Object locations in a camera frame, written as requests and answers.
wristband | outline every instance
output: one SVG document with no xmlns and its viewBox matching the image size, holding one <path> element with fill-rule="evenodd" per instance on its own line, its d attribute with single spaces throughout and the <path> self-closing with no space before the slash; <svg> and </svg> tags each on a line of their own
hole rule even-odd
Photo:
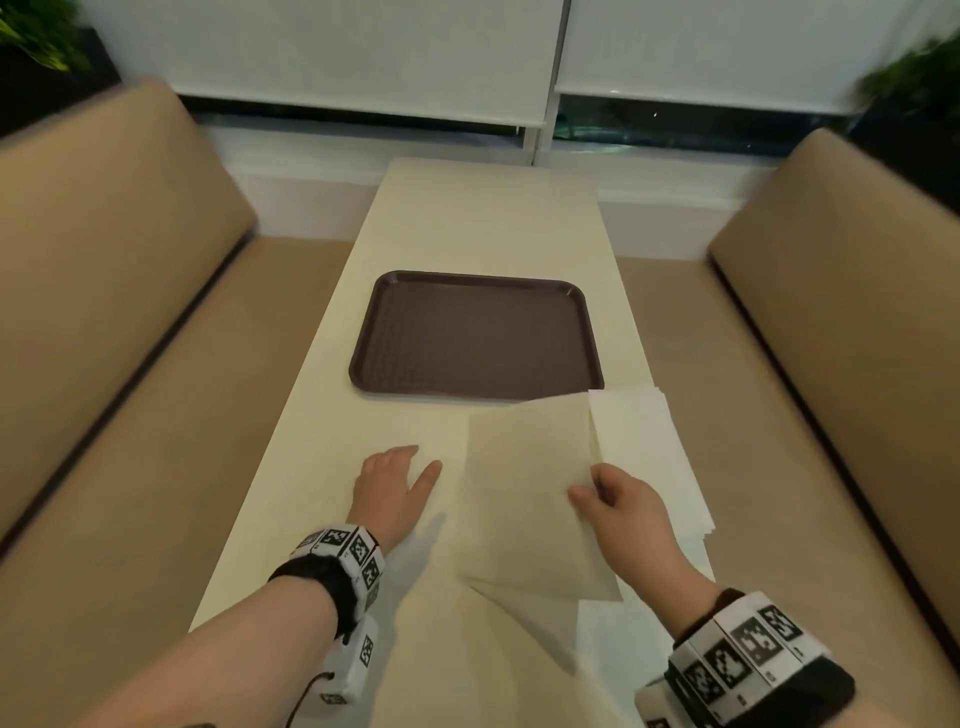
<svg viewBox="0 0 960 728">
<path fill-rule="evenodd" d="M 721 596 L 718 605 L 724 601 Z M 655 695 L 664 690 L 662 682 L 637 693 L 648 725 L 807 728 L 827 722 L 853 700 L 849 674 L 763 594 L 742 596 L 714 612 L 684 633 L 669 658 L 664 680 L 684 709 L 667 714 Z"/>
<path fill-rule="evenodd" d="M 343 598 L 343 578 L 330 575 L 333 560 L 345 574 L 353 600 Z M 292 575 L 319 581 L 337 607 L 337 636 L 348 634 L 376 601 L 386 561 L 380 544 L 363 526 L 332 525 L 307 536 L 290 554 L 276 576 Z"/>
</svg>

cushioned seat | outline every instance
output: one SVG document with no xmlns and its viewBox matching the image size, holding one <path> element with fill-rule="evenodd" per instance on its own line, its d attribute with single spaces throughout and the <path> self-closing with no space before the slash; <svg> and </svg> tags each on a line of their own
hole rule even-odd
<svg viewBox="0 0 960 728">
<path fill-rule="evenodd" d="M 16 543 L 4 725 L 64 725 L 187 631 L 349 247 L 254 239 Z"/>
<path fill-rule="evenodd" d="M 618 262 L 716 521 L 717 578 L 783 604 L 914 728 L 960 725 L 960 679 L 719 279 Z"/>
</svg>

right hand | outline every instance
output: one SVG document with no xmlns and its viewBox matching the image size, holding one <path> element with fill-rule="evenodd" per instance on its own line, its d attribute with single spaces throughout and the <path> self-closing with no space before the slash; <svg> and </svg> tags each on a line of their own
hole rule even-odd
<svg viewBox="0 0 960 728">
<path fill-rule="evenodd" d="M 686 560 L 660 495 L 619 468 L 591 469 L 594 487 L 577 485 L 570 503 L 596 534 L 604 559 L 676 637 L 706 614 L 720 587 Z"/>
</svg>

tray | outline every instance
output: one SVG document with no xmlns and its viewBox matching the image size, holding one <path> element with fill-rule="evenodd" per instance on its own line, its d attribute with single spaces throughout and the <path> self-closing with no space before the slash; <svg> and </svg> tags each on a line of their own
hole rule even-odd
<svg viewBox="0 0 960 728">
<path fill-rule="evenodd" d="M 365 392 L 491 400 L 604 385 L 575 285 L 415 271 L 377 279 L 349 374 Z"/>
</svg>

white table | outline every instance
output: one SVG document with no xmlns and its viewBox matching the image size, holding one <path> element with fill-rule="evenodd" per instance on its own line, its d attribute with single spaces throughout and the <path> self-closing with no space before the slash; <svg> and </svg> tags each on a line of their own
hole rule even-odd
<svg viewBox="0 0 960 728">
<path fill-rule="evenodd" d="M 302 535 L 344 518 L 372 452 L 418 443 L 444 473 L 417 532 L 391 556 L 373 613 L 381 638 L 364 702 L 334 720 L 309 700 L 297 725 L 637 725 L 632 693 L 669 641 L 632 594 L 582 602 L 568 673 L 499 607 L 453 576 L 444 529 L 482 402 L 364 395 L 348 364 L 373 282 L 396 269 L 560 279 L 587 298 L 608 387 L 650 381 L 592 189 L 529 167 L 397 159 L 300 369 L 193 627 L 264 583 Z M 702 544 L 687 549 L 709 570 Z"/>
</svg>

